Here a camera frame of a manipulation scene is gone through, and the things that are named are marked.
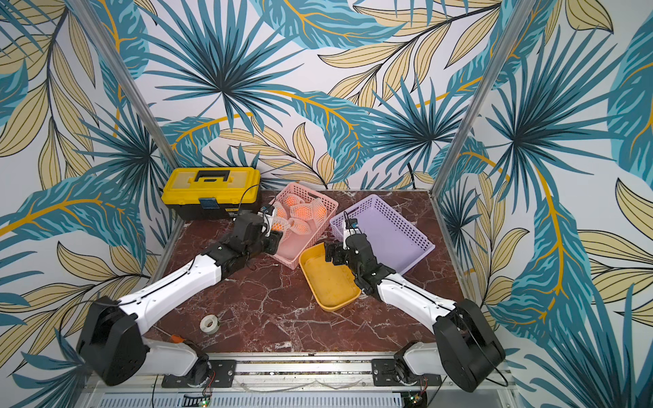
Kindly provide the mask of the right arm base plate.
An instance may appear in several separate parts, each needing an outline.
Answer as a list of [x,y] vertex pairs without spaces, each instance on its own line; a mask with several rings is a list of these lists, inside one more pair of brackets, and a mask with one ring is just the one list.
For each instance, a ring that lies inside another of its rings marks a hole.
[[442,376],[435,374],[418,375],[409,371],[407,365],[393,358],[373,359],[372,380],[375,387],[399,386],[439,386]]

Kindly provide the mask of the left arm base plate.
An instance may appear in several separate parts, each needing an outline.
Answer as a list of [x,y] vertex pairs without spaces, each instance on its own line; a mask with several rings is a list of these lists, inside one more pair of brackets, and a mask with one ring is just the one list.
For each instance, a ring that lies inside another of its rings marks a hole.
[[185,376],[164,376],[162,386],[165,389],[229,389],[235,373],[235,360],[201,361],[198,369],[193,368]]

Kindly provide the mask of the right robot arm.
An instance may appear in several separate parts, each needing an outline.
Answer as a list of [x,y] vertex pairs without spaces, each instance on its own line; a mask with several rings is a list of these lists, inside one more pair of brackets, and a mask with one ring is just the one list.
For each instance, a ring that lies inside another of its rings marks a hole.
[[390,371],[396,382],[444,375],[472,393],[499,371],[506,352],[474,301],[454,302],[412,284],[378,261],[362,233],[326,244],[325,261],[348,267],[367,296],[403,311],[435,336],[433,343],[413,341],[394,354]]

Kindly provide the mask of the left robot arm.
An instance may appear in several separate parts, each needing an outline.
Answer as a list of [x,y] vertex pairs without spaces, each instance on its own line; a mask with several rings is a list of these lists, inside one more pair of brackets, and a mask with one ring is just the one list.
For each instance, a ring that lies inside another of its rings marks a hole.
[[229,234],[187,265],[121,297],[92,302],[77,352],[107,386],[136,376],[175,376],[203,387],[214,375],[207,354],[189,340],[155,341],[146,333],[166,314],[199,292],[247,267],[260,254],[274,255],[282,233],[272,229],[275,212],[240,215]]

